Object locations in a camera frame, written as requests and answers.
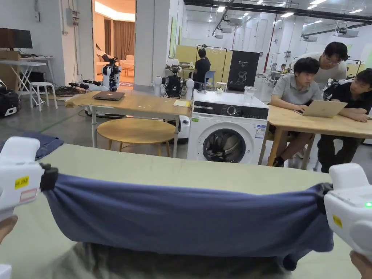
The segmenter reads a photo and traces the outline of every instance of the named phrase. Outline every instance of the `jeans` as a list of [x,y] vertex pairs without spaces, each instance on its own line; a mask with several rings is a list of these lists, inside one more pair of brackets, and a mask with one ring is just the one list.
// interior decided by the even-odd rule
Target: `jeans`
[[[334,153],[334,140],[342,140],[342,148],[337,154]],[[321,135],[318,141],[318,160],[322,164],[322,172],[328,173],[333,165],[350,163],[356,153],[362,139]]]

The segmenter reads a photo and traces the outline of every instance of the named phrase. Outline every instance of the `wooden desk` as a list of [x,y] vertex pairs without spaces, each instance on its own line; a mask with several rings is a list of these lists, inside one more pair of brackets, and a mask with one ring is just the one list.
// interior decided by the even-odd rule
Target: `wooden desk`
[[124,90],[125,96],[118,102],[95,100],[93,96],[98,91],[89,92],[83,95],[78,95],[65,102],[67,108],[74,106],[89,107],[92,111],[92,141],[93,147],[97,147],[97,118],[96,112],[99,108],[100,112],[133,115],[145,118],[157,118],[173,120],[176,122],[174,131],[174,145],[173,157],[177,154],[177,140],[178,140],[178,127],[180,115],[190,117],[191,107],[178,107],[173,106],[175,99],[155,97],[144,92],[135,90]]
[[276,126],[273,147],[271,148],[267,163],[268,166],[272,166],[274,163],[283,131],[307,132],[353,138],[372,138],[372,121],[362,123],[341,115],[336,115],[334,118],[303,116],[289,109],[269,106],[268,122],[270,125]]

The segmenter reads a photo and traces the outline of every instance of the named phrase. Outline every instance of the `washing machine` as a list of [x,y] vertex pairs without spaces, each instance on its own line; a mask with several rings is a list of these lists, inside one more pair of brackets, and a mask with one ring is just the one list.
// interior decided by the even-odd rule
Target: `washing machine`
[[258,164],[269,107],[243,94],[194,91],[188,160]]

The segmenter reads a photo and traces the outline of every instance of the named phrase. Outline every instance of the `laptop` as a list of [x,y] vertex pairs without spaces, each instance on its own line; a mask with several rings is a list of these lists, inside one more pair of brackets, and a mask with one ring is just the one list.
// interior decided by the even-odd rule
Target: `laptop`
[[124,92],[101,91],[93,96],[96,100],[119,101],[125,95]]
[[304,112],[295,112],[303,116],[331,118],[336,116],[347,103],[314,100]]

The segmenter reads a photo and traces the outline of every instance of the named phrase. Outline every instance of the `computer monitor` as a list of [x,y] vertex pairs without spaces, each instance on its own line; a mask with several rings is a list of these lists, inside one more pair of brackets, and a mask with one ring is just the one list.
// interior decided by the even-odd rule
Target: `computer monitor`
[[0,28],[0,48],[32,48],[30,31]]

